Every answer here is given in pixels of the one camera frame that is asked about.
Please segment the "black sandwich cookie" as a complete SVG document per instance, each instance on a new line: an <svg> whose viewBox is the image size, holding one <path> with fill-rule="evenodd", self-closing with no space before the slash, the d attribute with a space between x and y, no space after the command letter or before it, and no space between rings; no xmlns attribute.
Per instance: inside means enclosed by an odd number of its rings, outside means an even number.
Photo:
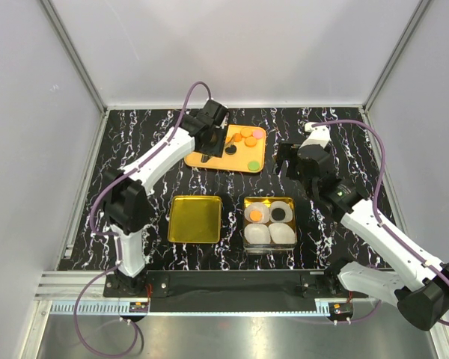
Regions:
<svg viewBox="0 0 449 359"><path fill-rule="evenodd" d="M233 154L236 153L236 147L235 147L234 145L231 145L231 146L229 146L229 147L227 147L227 148L225 149L225 152L226 152L228 155L233 155Z"/></svg>
<svg viewBox="0 0 449 359"><path fill-rule="evenodd" d="M287 217L287 212L284 209L277 207L271 211L271 217L272 220L275 222L285 221Z"/></svg>

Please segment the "yellow dotted cookie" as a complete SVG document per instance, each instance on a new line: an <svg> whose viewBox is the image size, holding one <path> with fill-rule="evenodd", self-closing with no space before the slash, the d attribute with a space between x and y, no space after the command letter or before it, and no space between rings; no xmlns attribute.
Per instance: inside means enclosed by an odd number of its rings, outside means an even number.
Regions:
<svg viewBox="0 0 449 359"><path fill-rule="evenodd" d="M245 139L245 145L247 147L254 147L256 144L257 144L257 139L254 136L250 136Z"/></svg>
<svg viewBox="0 0 449 359"><path fill-rule="evenodd" d="M240 131L240 134L242 137L247 138L247 137L252 136L252 130L249 129L248 127L242 128Z"/></svg>

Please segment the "gold tin lid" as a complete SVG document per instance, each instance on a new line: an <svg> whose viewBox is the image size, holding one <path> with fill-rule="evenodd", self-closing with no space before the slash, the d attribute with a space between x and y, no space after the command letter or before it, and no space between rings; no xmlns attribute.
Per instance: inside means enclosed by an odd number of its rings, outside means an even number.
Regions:
<svg viewBox="0 0 449 359"><path fill-rule="evenodd" d="M222 199L209 195L178 195L171 202L168 241L211 245L221 238Z"/></svg>

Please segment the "gold cookie tin box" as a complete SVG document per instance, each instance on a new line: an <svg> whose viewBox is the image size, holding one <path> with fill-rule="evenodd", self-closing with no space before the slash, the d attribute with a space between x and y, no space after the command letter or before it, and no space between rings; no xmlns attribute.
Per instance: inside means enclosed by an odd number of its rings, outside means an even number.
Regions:
<svg viewBox="0 0 449 359"><path fill-rule="evenodd" d="M293 245L276 245L272 242L269 245L250 245L249 243L247 243L247 241L245 240L245 236L244 236L244 229L247 225L252 224L250 222L248 222L245 219L245 215L244 215L244 211L245 208L251 204L251 203L256 203L256 202L261 202L264 203L266 206L270 206L270 204L273 201L284 201L289 203L292 208L293 208L293 220L290 223L285 223L288 224L294 231L295 235L296 235L296 242ZM267 253L272 253L272 252L279 252L279 251L291 251L295 248L296 243L297 243L297 228L296 228L296 216L295 216L295 206L294 206L294 202L290 197L246 197L244 199L244 204L243 204L243 215L244 215L244 220L243 220L243 247L244 249L249 253L249 254L267 254ZM272 224L272 222L269 220L268 223L266 223L265 225L268 227L269 229L269 225Z"/></svg>

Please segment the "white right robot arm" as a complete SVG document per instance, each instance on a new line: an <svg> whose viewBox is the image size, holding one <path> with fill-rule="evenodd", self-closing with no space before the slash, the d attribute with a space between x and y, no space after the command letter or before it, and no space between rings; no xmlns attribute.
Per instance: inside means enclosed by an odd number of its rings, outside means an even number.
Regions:
<svg viewBox="0 0 449 359"><path fill-rule="evenodd" d="M449 262L425 251L399 230L378 209L382 185L378 176L374 194L364 196L356 185L337 175L328 149L332 122L306 123L307 138L300 144L281 142L275 172L287 165L286 176L299 182L306 198L333 221L363 239L392 268L371 269L342 259L326 269L325 288L333 296L360 292L390 304L422 331L445 325L449 311Z"/></svg>

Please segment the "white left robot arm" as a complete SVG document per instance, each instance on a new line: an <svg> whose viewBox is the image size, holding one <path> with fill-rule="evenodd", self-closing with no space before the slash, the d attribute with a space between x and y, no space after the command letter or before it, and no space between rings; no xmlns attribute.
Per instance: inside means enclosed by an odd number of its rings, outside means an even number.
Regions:
<svg viewBox="0 0 449 359"><path fill-rule="evenodd" d="M226 106L208 99L201 109L179 115L164 138L121 170L106 173L100 205L115 240L120 287L131 296L146 289L141 233L151 217L148 195L155 184L193 152L220 157L225 148L229 113Z"/></svg>

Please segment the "yellow dotted cookie top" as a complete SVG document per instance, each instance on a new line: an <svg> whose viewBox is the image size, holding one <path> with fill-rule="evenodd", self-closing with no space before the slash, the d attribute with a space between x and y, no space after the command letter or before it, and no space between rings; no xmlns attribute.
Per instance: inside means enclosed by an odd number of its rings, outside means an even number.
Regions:
<svg viewBox="0 0 449 359"><path fill-rule="evenodd" d="M252 136L252 130L249 129L248 127L242 128L240 131L240 134L242 137L247 138L247 137Z"/></svg>

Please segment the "yellow plastic tray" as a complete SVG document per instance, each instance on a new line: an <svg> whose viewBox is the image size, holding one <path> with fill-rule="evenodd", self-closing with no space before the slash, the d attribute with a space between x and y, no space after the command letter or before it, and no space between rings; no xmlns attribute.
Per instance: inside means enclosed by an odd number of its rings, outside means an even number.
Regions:
<svg viewBox="0 0 449 359"><path fill-rule="evenodd" d="M263 170L264 162L265 162L265 152L266 152L266 131L265 129L257 126L243 126L231 124L227 128L227 137L233 137L235 134L239 133L242 128L248 127L253 131L256 129L261 129L264 133L264 136L260 139L257 139L257 144L254 147L247 147L245 145L245 139L242 137L242 140L239 142L234 142L236 145L236 153L234 155L228 155L222 153L222 157L214 157L206 162L201 162L201 153L193 152L189 154L184 162L186 165L192 168L205 168L210 170L220 170L220 171L237 171L243 173L259 173ZM257 172L251 172L248 170L247 164L250 161L258 161L260 163L260 170Z"/></svg>

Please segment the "pink round cookie right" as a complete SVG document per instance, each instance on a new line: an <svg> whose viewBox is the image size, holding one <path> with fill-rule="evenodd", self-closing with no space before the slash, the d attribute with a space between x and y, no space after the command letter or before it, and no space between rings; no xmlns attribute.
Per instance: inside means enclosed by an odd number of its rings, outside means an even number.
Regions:
<svg viewBox="0 0 449 359"><path fill-rule="evenodd" d="M261 129L256 129L256 130L253 131L253 136L256 139L260 139L260 138L262 138L264 136L264 133L263 133L263 131Z"/></svg>

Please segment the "white paper cup rear-right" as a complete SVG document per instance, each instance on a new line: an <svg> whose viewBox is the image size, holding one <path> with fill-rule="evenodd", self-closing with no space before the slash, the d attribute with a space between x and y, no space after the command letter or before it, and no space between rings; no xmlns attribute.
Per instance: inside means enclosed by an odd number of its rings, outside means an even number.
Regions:
<svg viewBox="0 0 449 359"><path fill-rule="evenodd" d="M273 201L269 206L269 214L272 223L290 223L293 220L293 208L284 201Z"/></svg>

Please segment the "green embossed round cookie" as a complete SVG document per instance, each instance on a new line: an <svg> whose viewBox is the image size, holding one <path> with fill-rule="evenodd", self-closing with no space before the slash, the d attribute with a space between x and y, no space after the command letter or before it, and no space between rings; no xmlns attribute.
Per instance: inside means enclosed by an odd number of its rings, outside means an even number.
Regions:
<svg viewBox="0 0 449 359"><path fill-rule="evenodd" d="M258 161L250 161L247 166L248 170L251 172L257 172L260 170L260 163Z"/></svg>

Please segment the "white paper cup rear-left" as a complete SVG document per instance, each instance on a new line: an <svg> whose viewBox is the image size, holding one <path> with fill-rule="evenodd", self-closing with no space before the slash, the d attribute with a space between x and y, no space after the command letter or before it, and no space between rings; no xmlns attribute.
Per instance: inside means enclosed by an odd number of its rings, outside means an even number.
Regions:
<svg viewBox="0 0 449 359"><path fill-rule="evenodd" d="M264 203L249 204L244 211L245 219L252 224L266 224L270 220L269 207Z"/></svg>

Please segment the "white paper cup front-left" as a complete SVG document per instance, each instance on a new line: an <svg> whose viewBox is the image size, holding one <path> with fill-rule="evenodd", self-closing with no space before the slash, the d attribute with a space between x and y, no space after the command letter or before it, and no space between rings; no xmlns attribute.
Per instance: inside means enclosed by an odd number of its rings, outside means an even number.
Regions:
<svg viewBox="0 0 449 359"><path fill-rule="evenodd" d="M269 245L271 237L265 224L249 224L244 229L244 236L250 245Z"/></svg>

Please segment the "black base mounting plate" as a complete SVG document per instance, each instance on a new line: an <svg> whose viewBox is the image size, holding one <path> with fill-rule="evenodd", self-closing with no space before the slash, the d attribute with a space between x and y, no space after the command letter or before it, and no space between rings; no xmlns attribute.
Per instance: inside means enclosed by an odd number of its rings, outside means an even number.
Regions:
<svg viewBox="0 0 449 359"><path fill-rule="evenodd" d="M341 285L314 270L149 270L131 283L110 274L103 295L149 299L151 313L173 314L325 314L321 303L349 298Z"/></svg>

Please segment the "aluminium frame rail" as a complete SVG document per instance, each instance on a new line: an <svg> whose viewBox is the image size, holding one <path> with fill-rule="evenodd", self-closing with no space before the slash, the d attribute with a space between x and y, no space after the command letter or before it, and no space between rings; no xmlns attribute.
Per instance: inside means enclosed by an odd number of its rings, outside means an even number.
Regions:
<svg viewBox="0 0 449 359"><path fill-rule="evenodd" d="M51 313L82 316L145 316L148 297L107 298L112 286L100 271L45 271L34 295L36 301L48 301Z"/></svg>

